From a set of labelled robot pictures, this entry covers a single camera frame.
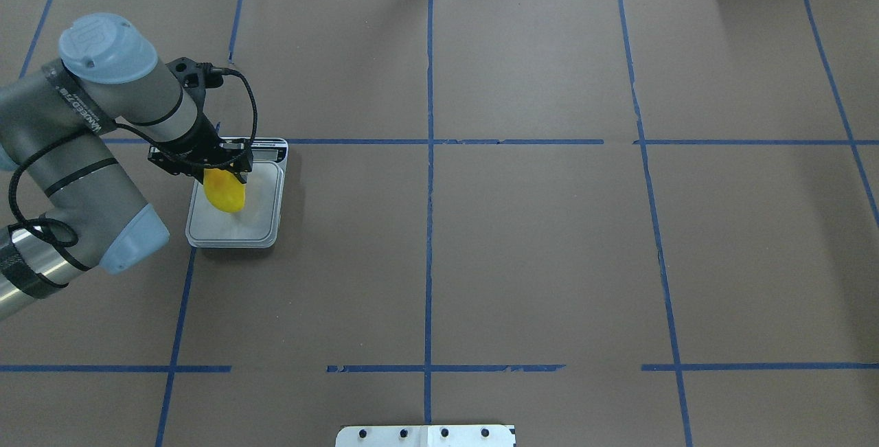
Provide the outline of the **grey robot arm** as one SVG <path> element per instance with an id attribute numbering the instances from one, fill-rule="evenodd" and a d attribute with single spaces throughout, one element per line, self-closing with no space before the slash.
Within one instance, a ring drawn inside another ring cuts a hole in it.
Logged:
<path id="1" fill-rule="evenodd" d="M 255 135 L 222 139 L 206 91 L 236 69 L 180 57 L 163 62 L 115 13 L 76 19 L 59 56 L 2 88 L 2 169 L 12 224 L 2 228 L 2 318 L 44 300 L 92 268 L 120 274 L 170 234 L 102 137 L 147 141 L 168 174 L 205 182 L 210 170 L 245 184 Z"/>

